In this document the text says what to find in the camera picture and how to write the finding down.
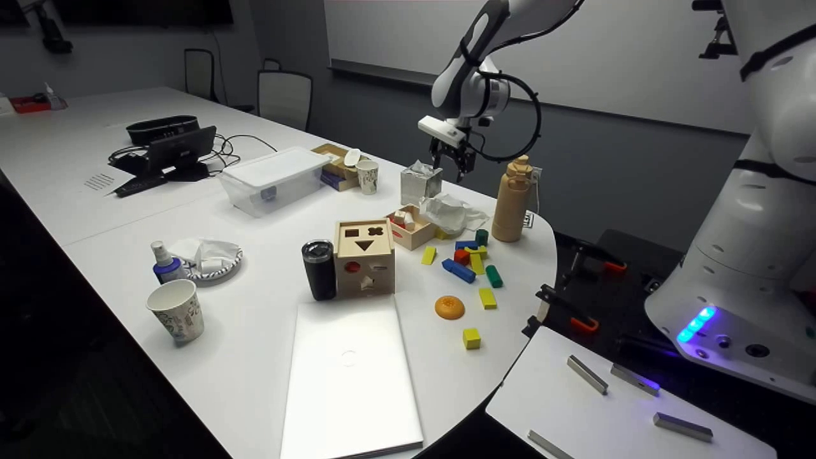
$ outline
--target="green block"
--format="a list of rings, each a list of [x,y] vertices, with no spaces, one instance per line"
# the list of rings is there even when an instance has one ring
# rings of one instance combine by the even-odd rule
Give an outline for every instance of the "green block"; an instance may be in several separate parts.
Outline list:
[[[505,282],[502,282],[502,277],[500,277],[500,272],[494,265],[488,265],[485,273],[488,273],[488,282],[489,282],[491,289],[502,289],[505,286]]]
[[[477,231],[477,245],[489,245],[489,236],[488,236],[488,231]]]

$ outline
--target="white box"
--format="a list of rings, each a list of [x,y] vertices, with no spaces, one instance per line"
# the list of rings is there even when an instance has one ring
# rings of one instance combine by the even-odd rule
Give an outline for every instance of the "white box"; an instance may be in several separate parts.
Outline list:
[[[287,148],[224,168],[219,182],[231,208],[262,217],[321,190],[321,168],[327,163],[323,155],[307,148]]]
[[[401,175],[401,205],[417,205],[442,192],[442,168],[415,162]]]
[[[0,92],[0,119],[15,119],[15,107],[11,106],[11,99]]]

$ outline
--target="black mug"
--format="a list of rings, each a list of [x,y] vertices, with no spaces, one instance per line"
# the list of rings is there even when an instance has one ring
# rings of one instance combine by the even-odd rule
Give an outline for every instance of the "black mug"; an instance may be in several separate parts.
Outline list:
[[[337,297],[335,278],[335,245],[327,240],[317,240],[301,249],[304,268],[309,278],[312,297],[317,302],[329,302]]]

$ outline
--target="cable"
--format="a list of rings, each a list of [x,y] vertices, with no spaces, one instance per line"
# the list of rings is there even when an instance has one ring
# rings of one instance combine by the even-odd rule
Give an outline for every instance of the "cable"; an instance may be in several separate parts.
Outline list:
[[[266,148],[277,153],[277,148],[272,143],[267,143],[267,141],[262,141],[257,136],[227,136],[224,141],[231,147],[234,138],[253,138],[254,143],[262,143]]]
[[[488,88],[489,88],[489,79],[505,79],[505,83],[521,88],[521,90],[531,97],[531,106],[533,106],[533,110],[535,110],[535,127],[533,127],[531,141],[528,141],[517,153],[513,153],[513,155],[488,155],[485,152],[477,152],[477,153],[479,153],[482,159],[488,159],[488,162],[494,162],[494,163],[514,162],[517,155],[531,153],[533,147],[535,147],[539,138],[540,138],[540,103],[539,103],[539,96],[535,96],[523,79],[517,79],[517,78],[513,78],[513,74],[488,74],[488,71],[479,71],[479,74],[482,74],[482,79],[488,79]]]
[[[257,143],[262,143],[266,148],[270,148],[272,153],[277,153],[277,148],[257,136],[215,136],[216,141],[222,141],[219,148],[215,148],[208,155],[219,159],[224,168],[239,163],[243,159],[234,153],[234,141],[238,138],[253,138]]]

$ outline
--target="yellow block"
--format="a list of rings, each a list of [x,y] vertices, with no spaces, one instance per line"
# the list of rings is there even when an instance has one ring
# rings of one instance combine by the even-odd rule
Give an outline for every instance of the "yellow block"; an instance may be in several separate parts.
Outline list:
[[[437,249],[425,249],[424,250],[424,265],[434,265],[434,261],[437,261]]]
[[[479,329],[465,329],[462,331],[462,342],[465,342],[465,351],[479,351],[482,347],[482,338],[479,338]]]
[[[472,273],[485,277],[485,257],[482,256],[472,254],[467,265]]]
[[[479,289],[479,302],[485,310],[494,310],[494,293],[489,289]]]
[[[468,249],[467,249],[467,254],[468,254],[468,256],[479,256],[482,261],[488,261],[488,245],[479,245],[477,250],[468,250]]]

